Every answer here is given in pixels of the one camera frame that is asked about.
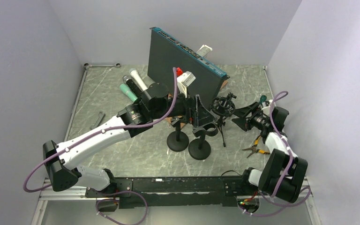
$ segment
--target white wall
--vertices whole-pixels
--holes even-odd
[[[146,64],[150,27],[219,64],[267,65],[301,0],[49,0],[82,63]]]
[[[43,159],[42,144],[63,140],[81,77],[49,2],[0,0],[0,225],[31,223],[38,193],[25,193],[23,181]]]
[[[360,0],[303,0],[268,68],[323,224],[360,224]]]

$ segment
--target white tube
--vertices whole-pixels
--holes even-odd
[[[132,76],[132,78],[135,80],[137,85],[139,85],[139,87],[142,91],[147,90],[147,86],[145,85],[144,81],[142,80],[142,78],[140,77],[139,73],[137,72],[137,70],[135,68],[131,68],[129,70],[129,73]]]

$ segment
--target pliers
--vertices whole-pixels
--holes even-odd
[[[247,149],[242,149],[243,151],[247,151],[247,150],[251,150],[252,152],[247,156],[247,158],[249,158],[251,155],[255,154],[256,152],[259,152],[259,153],[262,153],[262,154],[270,154],[269,151],[263,151],[263,150],[260,150],[260,149],[257,149],[257,143],[259,143],[259,140],[260,140],[260,135],[255,139],[255,143],[253,144],[252,147],[250,148],[247,148]]]

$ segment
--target black stand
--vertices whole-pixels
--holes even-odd
[[[196,160],[204,160],[210,155],[210,144],[205,140],[205,136],[206,134],[202,134],[188,146],[190,156]]]
[[[175,152],[184,151],[189,143],[187,134],[181,131],[181,120],[178,118],[171,119],[171,125],[176,129],[171,132],[166,140],[169,149]]]
[[[237,98],[231,92],[228,93],[227,97],[217,97],[212,101],[210,105],[212,108],[212,112],[216,115],[220,116],[220,118],[216,122],[216,126],[221,133],[221,137],[223,138],[223,147],[225,147],[224,134],[223,134],[223,126],[225,126],[225,119],[230,117],[235,111],[235,105],[232,102],[233,98]]]

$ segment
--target black panel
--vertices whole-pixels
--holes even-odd
[[[173,67],[184,72],[192,72],[196,80],[188,88],[190,95],[199,94],[203,105],[209,110],[212,100],[217,96],[223,81],[229,76],[220,77],[198,60],[204,59],[193,52],[193,56],[180,49],[175,43],[151,30],[150,58],[148,76],[155,82],[165,84],[173,94]]]

